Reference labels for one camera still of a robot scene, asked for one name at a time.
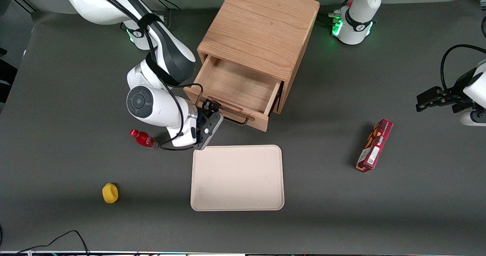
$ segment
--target open drawer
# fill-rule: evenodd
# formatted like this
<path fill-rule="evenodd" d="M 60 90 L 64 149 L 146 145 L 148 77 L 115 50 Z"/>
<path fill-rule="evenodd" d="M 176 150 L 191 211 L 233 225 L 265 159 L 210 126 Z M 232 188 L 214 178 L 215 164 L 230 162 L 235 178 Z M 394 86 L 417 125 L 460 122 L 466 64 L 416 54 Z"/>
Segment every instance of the open drawer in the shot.
<path fill-rule="evenodd" d="M 204 87 L 198 106 L 206 99 L 218 102 L 224 117 L 240 123 L 248 119 L 249 126 L 262 131 L 267 130 L 282 84 L 278 79 L 211 55 L 205 58 L 194 82 Z M 184 91 L 195 102 L 200 88 L 192 86 Z"/>

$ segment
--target wooden drawer cabinet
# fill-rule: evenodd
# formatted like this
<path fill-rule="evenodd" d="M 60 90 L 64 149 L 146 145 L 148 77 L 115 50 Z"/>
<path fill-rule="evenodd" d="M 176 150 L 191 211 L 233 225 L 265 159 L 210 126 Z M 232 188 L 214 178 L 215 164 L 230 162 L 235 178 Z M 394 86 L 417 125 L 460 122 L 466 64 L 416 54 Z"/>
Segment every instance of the wooden drawer cabinet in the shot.
<path fill-rule="evenodd" d="M 269 114 L 282 111 L 318 9 L 314 0 L 225 0 L 197 49 L 198 106 L 219 102 L 225 117 L 266 131 Z M 184 91 L 196 101 L 197 86 Z"/>

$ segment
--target green indicator light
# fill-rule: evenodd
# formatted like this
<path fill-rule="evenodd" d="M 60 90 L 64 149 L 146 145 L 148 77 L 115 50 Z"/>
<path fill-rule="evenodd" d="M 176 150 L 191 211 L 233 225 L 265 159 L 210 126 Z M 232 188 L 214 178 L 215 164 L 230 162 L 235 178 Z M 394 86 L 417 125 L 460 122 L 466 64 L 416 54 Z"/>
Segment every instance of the green indicator light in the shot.
<path fill-rule="evenodd" d="M 369 35 L 369 32 L 371 31 L 371 26 L 373 26 L 373 21 L 369 24 L 368 31 L 366 32 L 366 35 Z"/>
<path fill-rule="evenodd" d="M 130 41 L 133 42 L 133 38 L 132 38 L 132 35 L 130 35 L 130 32 L 128 31 L 128 29 L 126 30 L 126 33 L 128 34 L 128 36 L 130 37 Z"/>
<path fill-rule="evenodd" d="M 339 19 L 339 21 L 335 23 L 333 26 L 333 35 L 338 36 L 339 32 L 341 31 L 341 27 L 342 27 L 342 20 Z"/>

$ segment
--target bottle cap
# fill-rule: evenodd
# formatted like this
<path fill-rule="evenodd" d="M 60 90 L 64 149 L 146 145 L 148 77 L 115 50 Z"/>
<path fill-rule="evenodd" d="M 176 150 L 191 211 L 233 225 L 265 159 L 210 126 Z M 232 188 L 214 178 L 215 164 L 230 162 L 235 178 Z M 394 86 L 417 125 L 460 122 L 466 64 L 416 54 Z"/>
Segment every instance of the bottle cap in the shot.
<path fill-rule="evenodd" d="M 139 132 L 139 131 L 137 131 L 136 129 L 132 129 L 132 130 L 130 131 L 130 135 L 131 135 L 132 137 L 137 137 L 137 136 L 139 136 L 139 135 L 140 135 L 140 132 Z"/>

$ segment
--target metal drawer handle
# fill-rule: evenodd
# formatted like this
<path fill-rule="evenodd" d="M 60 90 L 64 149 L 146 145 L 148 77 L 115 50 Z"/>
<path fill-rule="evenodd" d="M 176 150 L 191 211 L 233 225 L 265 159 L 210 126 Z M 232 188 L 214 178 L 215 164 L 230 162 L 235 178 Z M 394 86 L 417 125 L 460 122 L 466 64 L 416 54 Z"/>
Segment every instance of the metal drawer handle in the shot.
<path fill-rule="evenodd" d="M 240 125 L 240 126 L 245 126 L 248 123 L 248 121 L 250 120 L 249 117 L 246 117 L 245 121 L 242 123 L 242 122 L 238 122 L 236 120 L 233 120 L 233 119 L 227 118 L 227 117 L 224 117 L 224 119 L 226 119 L 227 121 L 233 122 L 236 125 Z"/>

